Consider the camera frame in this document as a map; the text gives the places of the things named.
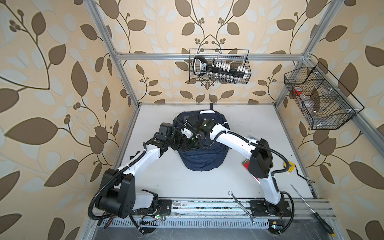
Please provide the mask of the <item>red packet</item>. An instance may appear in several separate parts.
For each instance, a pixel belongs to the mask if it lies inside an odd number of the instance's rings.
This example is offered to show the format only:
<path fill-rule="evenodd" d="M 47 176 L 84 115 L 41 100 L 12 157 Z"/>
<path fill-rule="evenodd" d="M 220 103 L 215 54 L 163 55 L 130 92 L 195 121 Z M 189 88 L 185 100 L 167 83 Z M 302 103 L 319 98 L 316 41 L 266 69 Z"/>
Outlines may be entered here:
<path fill-rule="evenodd" d="M 242 162 L 243 167 L 248 171 L 248 173 L 257 181 L 260 185 L 259 176 L 261 175 L 261 167 L 257 161 L 254 160 L 244 160 Z"/>

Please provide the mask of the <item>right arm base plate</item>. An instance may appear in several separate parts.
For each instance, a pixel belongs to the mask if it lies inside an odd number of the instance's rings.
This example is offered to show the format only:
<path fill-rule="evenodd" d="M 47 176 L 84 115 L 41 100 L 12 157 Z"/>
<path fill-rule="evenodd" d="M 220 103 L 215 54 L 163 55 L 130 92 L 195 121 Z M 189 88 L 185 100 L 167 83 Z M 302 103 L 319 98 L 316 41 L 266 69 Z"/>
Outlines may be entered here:
<path fill-rule="evenodd" d="M 289 202 L 281 199 L 277 205 L 273 205 L 265 200 L 250 201 L 252 215 L 255 217 L 291 217 L 292 208 Z"/>

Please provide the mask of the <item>navy blue student backpack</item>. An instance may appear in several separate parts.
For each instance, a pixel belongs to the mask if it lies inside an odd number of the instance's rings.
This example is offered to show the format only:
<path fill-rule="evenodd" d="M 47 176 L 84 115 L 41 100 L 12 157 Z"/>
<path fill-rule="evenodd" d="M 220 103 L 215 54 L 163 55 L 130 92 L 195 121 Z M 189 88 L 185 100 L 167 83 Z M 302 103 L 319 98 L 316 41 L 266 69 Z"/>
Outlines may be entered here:
<path fill-rule="evenodd" d="M 225 116 L 212 109 L 201 111 L 181 112 L 177 119 L 185 121 L 189 116 L 193 116 L 200 121 L 206 119 L 214 120 L 229 129 L 230 126 Z M 191 171 L 204 172 L 218 168 L 225 160 L 229 147 L 221 143 L 215 142 L 209 149 L 194 149 L 183 151 L 178 149 L 180 158 L 184 165 Z"/>

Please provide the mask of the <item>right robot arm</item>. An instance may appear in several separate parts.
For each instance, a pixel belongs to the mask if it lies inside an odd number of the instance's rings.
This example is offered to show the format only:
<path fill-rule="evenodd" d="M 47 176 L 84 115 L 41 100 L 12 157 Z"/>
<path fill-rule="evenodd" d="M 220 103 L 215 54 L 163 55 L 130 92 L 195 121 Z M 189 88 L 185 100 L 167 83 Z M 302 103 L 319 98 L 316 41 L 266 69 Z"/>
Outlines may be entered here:
<path fill-rule="evenodd" d="M 246 158 L 248 172 L 259 182 L 264 192 L 264 202 L 256 210 L 272 217 L 289 216 L 285 226 L 274 225 L 270 233 L 280 235 L 292 224 L 295 205 L 292 196 L 280 191 L 276 174 L 289 170 L 289 161 L 279 152 L 270 148 L 265 139 L 250 139 L 230 130 L 224 116 L 208 111 L 183 112 L 173 121 L 174 141 L 177 151 L 192 171 L 206 172 L 224 163 L 229 150 L 235 150 Z"/>

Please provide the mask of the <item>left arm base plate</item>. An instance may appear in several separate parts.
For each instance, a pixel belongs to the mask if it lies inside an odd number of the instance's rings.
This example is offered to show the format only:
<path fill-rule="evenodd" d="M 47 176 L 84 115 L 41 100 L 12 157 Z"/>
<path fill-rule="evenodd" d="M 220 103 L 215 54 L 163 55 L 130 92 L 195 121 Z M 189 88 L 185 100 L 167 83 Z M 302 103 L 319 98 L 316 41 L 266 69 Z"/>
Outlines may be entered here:
<path fill-rule="evenodd" d="M 138 215 L 141 216 L 168 216 L 171 214 L 172 211 L 172 203 L 173 201 L 170 199 L 160 199 L 154 202 L 149 208 L 147 209 L 140 209 L 138 211 Z"/>

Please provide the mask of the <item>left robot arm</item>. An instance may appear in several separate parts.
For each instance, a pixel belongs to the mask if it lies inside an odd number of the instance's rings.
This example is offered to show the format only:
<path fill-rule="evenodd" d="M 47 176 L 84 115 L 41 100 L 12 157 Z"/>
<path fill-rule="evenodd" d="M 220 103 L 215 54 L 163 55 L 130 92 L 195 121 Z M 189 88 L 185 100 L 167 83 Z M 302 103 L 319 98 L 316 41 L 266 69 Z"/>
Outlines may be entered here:
<path fill-rule="evenodd" d="M 136 193 L 135 177 L 154 161 L 158 160 L 169 148 L 192 149 L 201 145 L 206 133 L 197 126 L 185 122 L 181 129 L 169 123 L 162 123 L 159 131 L 143 143 L 143 150 L 136 153 L 124 167 L 116 170 L 108 169 L 102 178 L 100 189 L 92 198 L 88 207 L 88 217 L 101 223 L 102 220 L 112 221 L 114 217 L 130 218 L 136 229 L 147 234 L 133 218 L 132 211 L 139 203 L 140 209 L 149 209 L 150 215 L 158 212 L 157 194 L 146 191 L 141 200 Z"/>

